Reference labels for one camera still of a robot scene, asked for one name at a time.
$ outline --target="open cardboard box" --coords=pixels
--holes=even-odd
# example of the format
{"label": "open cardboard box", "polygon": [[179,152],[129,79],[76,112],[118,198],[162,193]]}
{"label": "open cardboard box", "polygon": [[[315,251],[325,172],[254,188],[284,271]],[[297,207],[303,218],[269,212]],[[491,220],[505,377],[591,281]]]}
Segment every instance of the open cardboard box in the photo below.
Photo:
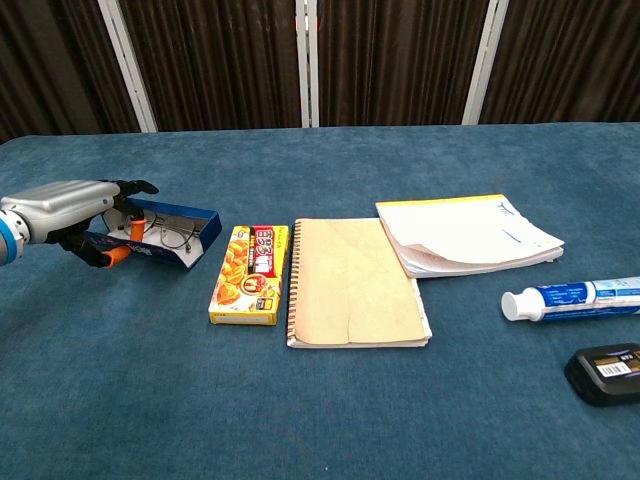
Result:
{"label": "open cardboard box", "polygon": [[203,210],[201,208],[148,200],[130,200],[133,204],[145,210],[145,214],[155,212],[158,217],[169,215],[192,220],[196,233],[189,238],[185,245],[179,248],[170,248],[163,244],[161,240],[160,226],[152,226],[145,233],[142,242],[134,242],[129,239],[129,235],[124,228],[126,215],[118,210],[111,209],[102,214],[107,233],[86,232],[87,240],[98,248],[127,245],[135,253],[160,258],[185,268],[191,268],[207,251],[222,230],[220,217],[215,210]]}

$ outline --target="stack of papers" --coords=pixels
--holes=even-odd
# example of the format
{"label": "stack of papers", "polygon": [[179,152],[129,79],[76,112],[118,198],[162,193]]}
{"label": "stack of papers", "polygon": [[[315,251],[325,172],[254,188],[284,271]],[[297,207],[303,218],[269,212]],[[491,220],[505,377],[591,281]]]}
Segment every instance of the stack of papers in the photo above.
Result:
{"label": "stack of papers", "polygon": [[413,278],[494,272],[553,261],[564,242],[529,222],[504,195],[376,203]]}

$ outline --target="brown curtain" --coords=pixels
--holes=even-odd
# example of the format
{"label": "brown curtain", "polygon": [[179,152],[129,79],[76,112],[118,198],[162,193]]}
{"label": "brown curtain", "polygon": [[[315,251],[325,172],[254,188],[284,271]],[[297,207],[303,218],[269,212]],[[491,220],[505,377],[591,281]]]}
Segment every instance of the brown curtain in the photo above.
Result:
{"label": "brown curtain", "polygon": [[320,1],[320,124],[460,123],[487,5]]}
{"label": "brown curtain", "polygon": [[511,0],[481,123],[640,120],[639,0]]}
{"label": "brown curtain", "polygon": [[300,126],[293,0],[120,0],[159,130]]}
{"label": "brown curtain", "polygon": [[0,142],[139,131],[96,2],[0,2],[0,58]]}

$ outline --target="beige notebook cover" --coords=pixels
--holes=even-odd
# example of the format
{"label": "beige notebook cover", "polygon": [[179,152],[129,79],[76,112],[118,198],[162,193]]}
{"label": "beige notebook cover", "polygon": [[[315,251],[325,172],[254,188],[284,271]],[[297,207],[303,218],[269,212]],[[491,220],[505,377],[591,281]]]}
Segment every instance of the beige notebook cover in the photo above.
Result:
{"label": "beige notebook cover", "polygon": [[293,238],[288,346],[426,345],[431,330],[420,291],[379,219],[303,218]]}

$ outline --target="toothpaste tube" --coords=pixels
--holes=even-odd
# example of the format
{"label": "toothpaste tube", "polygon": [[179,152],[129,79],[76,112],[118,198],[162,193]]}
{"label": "toothpaste tube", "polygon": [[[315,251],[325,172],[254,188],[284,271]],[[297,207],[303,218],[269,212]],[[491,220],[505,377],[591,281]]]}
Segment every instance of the toothpaste tube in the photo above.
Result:
{"label": "toothpaste tube", "polygon": [[640,277],[529,287],[502,295],[508,320],[533,322],[640,313]]}

